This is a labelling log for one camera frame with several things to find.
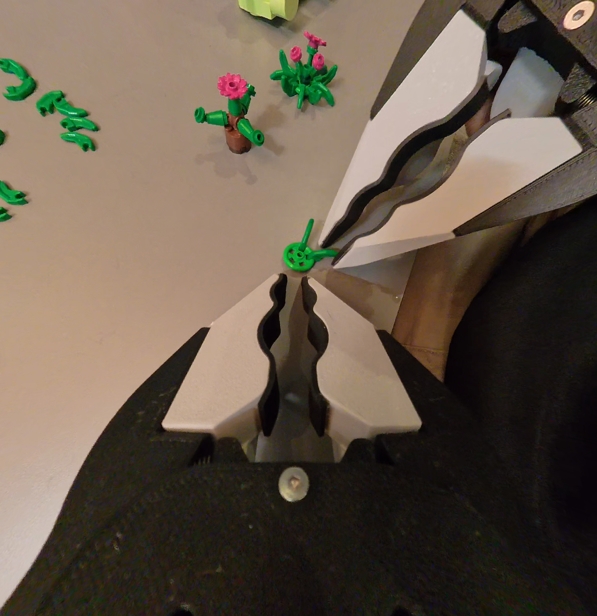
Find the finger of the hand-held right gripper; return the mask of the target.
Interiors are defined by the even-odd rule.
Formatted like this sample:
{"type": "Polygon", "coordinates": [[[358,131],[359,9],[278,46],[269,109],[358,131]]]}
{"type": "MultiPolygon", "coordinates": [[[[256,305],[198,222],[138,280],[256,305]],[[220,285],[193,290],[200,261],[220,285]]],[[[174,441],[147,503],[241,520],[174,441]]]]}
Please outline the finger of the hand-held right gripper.
{"type": "Polygon", "coordinates": [[[322,228],[321,246],[345,235],[418,150],[462,124],[463,108],[485,81],[486,61],[485,31],[458,9],[367,123],[322,228]]]}
{"type": "Polygon", "coordinates": [[[563,84],[533,50],[518,50],[494,99],[492,118],[469,139],[448,174],[421,198],[347,244],[335,268],[363,266],[453,239],[454,230],[582,152],[553,110],[563,84]]]}

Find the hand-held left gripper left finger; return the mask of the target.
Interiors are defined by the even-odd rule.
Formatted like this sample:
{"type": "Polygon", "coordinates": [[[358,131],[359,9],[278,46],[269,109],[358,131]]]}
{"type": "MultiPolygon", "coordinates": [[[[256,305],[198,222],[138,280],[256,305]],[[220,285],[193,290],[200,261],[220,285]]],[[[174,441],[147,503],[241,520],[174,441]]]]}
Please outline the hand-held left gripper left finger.
{"type": "Polygon", "coordinates": [[[270,276],[210,325],[164,417],[165,431],[232,437],[255,461],[258,436],[272,433],[279,413],[271,348],[287,280],[270,276]]]}

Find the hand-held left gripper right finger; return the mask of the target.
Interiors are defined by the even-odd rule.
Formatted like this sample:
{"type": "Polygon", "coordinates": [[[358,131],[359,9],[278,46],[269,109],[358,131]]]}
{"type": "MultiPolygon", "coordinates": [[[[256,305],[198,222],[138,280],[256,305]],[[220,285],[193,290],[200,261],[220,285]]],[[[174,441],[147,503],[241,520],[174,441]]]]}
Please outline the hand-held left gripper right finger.
{"type": "Polygon", "coordinates": [[[301,281],[310,368],[310,420],[341,461],[356,439],[415,432],[422,426],[375,327],[312,277],[301,281]]]}

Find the green toy wheel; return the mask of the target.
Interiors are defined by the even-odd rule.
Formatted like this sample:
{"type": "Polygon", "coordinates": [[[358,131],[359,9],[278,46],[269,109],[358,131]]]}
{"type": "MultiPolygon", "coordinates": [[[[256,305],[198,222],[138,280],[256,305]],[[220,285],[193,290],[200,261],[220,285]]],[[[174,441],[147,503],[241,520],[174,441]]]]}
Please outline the green toy wheel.
{"type": "Polygon", "coordinates": [[[285,265],[294,271],[306,272],[313,268],[315,260],[312,257],[313,251],[301,242],[288,244],[283,251],[283,261],[285,265]]]}

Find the toy bush with pink flowers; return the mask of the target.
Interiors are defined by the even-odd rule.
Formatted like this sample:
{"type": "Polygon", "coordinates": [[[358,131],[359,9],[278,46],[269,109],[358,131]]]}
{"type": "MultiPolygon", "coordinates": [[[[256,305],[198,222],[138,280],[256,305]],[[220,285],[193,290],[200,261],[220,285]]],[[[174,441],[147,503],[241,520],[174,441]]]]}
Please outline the toy bush with pink flowers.
{"type": "Polygon", "coordinates": [[[328,67],[320,47],[327,42],[321,37],[304,31],[307,39],[306,61],[303,62],[303,51],[300,46],[294,46],[287,55],[279,51],[280,67],[270,74],[272,81],[278,81],[283,92],[288,97],[296,97],[296,107],[302,109],[305,101],[310,105],[317,105],[324,100],[329,106],[335,105],[335,98],[329,88],[338,72],[338,65],[328,67]]]}

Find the lime green toy figure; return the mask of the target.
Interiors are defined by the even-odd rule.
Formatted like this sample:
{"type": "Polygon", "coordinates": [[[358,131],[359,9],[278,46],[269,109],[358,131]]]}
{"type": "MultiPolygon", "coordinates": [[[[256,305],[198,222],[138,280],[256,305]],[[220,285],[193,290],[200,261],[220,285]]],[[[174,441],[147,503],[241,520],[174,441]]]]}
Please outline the lime green toy figure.
{"type": "Polygon", "coordinates": [[[256,17],[267,20],[280,18],[289,21],[296,16],[299,1],[238,1],[238,5],[256,17]]]}

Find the toy cactus with pink flower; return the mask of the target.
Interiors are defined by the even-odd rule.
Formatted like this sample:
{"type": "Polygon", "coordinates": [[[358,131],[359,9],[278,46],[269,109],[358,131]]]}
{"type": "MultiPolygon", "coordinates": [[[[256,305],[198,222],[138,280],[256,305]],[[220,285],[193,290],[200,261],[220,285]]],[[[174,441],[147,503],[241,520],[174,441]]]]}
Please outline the toy cactus with pink flower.
{"type": "Polygon", "coordinates": [[[238,73],[226,73],[217,79],[219,93],[227,99],[227,111],[206,112],[195,109],[194,118],[199,124],[222,126],[226,144],[237,155],[247,153],[253,145],[264,144],[264,134],[252,126],[247,113],[255,97],[255,88],[238,73]]]}

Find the scatter of green toy leaves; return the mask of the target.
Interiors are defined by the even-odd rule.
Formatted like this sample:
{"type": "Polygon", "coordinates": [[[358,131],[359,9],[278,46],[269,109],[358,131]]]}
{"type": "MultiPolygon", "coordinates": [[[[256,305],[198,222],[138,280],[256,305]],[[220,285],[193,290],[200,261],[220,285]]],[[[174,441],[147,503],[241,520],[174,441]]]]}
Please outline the scatter of green toy leaves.
{"type": "MultiPolygon", "coordinates": [[[[3,73],[13,75],[19,80],[18,84],[9,85],[3,92],[3,97],[12,102],[22,102],[32,96],[38,87],[36,79],[28,72],[25,66],[12,58],[0,58],[0,69],[3,73]]],[[[66,143],[78,146],[82,151],[94,151],[95,142],[89,133],[99,131],[98,125],[90,118],[88,111],[75,107],[67,99],[63,91],[50,90],[44,93],[35,103],[35,108],[41,116],[53,113],[62,116],[60,126],[63,131],[61,139],[66,143]]],[[[0,223],[12,218],[8,206],[24,206],[29,203],[26,192],[12,188],[7,182],[0,179],[0,223]]]]}

